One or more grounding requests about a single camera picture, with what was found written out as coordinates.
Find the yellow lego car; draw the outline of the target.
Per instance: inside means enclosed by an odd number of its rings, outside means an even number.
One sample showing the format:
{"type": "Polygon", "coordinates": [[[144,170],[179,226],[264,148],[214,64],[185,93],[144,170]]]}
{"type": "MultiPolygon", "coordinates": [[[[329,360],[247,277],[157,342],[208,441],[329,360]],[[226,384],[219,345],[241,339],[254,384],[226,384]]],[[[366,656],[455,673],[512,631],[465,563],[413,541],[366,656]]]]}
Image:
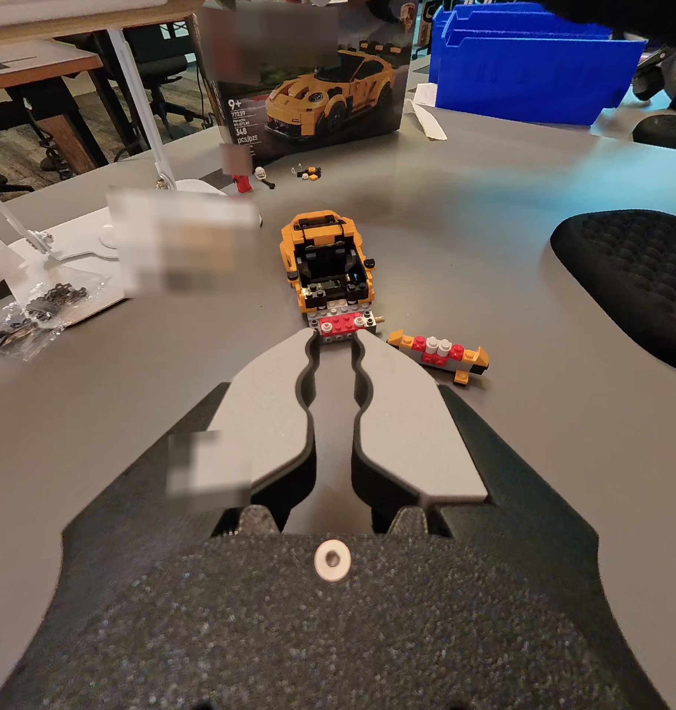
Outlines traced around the yellow lego car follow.
{"type": "Polygon", "coordinates": [[[283,226],[280,255],[300,314],[320,342],[376,334],[384,319],[373,310],[375,261],[352,219],[332,210],[298,214],[283,226]]]}

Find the person's right forearm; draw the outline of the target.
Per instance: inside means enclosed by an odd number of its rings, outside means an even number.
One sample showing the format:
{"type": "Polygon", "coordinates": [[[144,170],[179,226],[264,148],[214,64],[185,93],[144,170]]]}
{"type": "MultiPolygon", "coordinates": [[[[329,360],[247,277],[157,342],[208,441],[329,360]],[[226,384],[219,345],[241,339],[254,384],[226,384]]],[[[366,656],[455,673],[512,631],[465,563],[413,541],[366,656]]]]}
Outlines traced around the person's right forearm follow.
{"type": "Polygon", "coordinates": [[[676,1],[541,1],[575,23],[596,23],[676,46],[676,1]]]}

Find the black mesh pad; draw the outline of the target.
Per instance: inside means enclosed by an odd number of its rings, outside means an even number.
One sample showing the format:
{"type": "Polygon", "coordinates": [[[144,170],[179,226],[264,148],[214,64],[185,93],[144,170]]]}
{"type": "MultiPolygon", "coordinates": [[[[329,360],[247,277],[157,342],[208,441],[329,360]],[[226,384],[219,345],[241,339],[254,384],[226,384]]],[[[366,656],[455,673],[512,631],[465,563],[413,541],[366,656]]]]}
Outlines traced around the black mesh pad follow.
{"type": "Polygon", "coordinates": [[[640,121],[633,129],[635,143],[676,149],[676,115],[657,114],[640,121]]]}

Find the red white lego assembly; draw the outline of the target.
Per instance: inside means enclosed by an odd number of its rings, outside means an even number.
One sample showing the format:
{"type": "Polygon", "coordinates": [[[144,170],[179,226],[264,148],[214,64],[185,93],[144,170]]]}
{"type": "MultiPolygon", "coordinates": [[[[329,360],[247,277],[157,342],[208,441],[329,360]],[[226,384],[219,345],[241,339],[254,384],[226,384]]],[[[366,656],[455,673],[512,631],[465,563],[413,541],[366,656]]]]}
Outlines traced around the red white lego assembly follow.
{"type": "Polygon", "coordinates": [[[471,378],[483,375],[490,366],[489,355],[483,348],[466,349],[448,339],[411,336],[398,330],[390,333],[386,342],[424,368],[450,373],[457,386],[465,387],[471,378]]]}

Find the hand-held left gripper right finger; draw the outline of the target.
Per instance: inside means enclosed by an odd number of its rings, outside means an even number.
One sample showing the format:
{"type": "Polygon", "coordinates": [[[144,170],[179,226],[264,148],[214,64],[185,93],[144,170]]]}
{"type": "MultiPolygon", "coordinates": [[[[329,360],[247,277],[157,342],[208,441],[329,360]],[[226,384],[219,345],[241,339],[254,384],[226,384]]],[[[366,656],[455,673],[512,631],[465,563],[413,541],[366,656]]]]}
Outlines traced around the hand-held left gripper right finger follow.
{"type": "Polygon", "coordinates": [[[488,491],[437,382],[369,332],[352,343],[351,484],[374,520],[416,506],[482,504],[488,491]]]}

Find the dark lego box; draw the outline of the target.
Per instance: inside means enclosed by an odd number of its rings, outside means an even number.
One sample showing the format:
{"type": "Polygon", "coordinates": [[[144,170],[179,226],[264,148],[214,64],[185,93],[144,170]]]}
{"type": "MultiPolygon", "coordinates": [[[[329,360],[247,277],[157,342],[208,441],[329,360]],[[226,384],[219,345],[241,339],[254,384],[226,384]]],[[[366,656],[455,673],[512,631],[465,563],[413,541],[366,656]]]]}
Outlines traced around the dark lego box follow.
{"type": "Polygon", "coordinates": [[[254,166],[396,131],[418,1],[206,1],[206,73],[254,166]]]}

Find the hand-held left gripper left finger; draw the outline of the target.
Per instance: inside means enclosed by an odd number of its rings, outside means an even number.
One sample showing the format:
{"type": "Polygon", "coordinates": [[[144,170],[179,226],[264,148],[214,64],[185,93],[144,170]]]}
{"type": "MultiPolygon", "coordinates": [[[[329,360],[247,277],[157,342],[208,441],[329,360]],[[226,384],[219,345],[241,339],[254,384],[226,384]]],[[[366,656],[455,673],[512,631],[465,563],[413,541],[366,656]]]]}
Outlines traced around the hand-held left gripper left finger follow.
{"type": "Polygon", "coordinates": [[[267,508],[278,528],[317,480],[315,398],[318,336],[301,329],[247,364],[227,387],[207,433],[205,492],[239,490],[228,510],[267,508]]]}

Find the small clear parts bag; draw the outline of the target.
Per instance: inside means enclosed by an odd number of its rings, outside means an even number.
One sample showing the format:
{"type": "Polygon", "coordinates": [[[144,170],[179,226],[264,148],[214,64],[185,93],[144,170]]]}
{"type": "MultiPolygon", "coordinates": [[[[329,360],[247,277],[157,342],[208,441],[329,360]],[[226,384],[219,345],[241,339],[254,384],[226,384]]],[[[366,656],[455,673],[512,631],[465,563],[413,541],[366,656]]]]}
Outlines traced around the small clear parts bag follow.
{"type": "Polygon", "coordinates": [[[43,327],[71,327],[94,315],[102,301],[105,281],[74,277],[70,282],[37,282],[16,297],[23,314],[43,327]]]}
{"type": "Polygon", "coordinates": [[[31,361],[64,332],[64,326],[44,327],[22,314],[1,314],[0,356],[31,361]]]}

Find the blue storage bin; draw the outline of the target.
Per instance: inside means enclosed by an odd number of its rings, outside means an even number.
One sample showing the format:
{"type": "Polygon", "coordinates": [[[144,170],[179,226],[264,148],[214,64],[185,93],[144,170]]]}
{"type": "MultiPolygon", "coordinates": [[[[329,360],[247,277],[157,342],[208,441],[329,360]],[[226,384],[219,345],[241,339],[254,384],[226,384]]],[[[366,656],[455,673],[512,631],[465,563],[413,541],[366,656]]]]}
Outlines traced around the blue storage bin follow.
{"type": "Polygon", "coordinates": [[[646,46],[532,1],[441,7],[432,34],[437,108],[572,126],[619,106],[646,46]]]}

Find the black office chair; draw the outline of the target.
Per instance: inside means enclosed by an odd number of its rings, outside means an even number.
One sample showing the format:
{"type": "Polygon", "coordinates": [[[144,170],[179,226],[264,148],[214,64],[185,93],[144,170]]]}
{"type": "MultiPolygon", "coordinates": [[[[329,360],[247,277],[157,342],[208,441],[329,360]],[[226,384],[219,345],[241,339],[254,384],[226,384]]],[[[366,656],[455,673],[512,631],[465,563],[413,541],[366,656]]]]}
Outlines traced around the black office chair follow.
{"type": "Polygon", "coordinates": [[[171,30],[172,25],[147,25],[127,28],[123,34],[143,87],[150,93],[151,111],[160,119],[168,136],[174,139],[168,114],[180,116],[187,123],[194,120],[205,123],[206,116],[184,105],[170,102],[163,95],[162,87],[179,81],[181,74],[188,69],[187,55],[191,52],[190,37],[178,37],[171,30]]]}

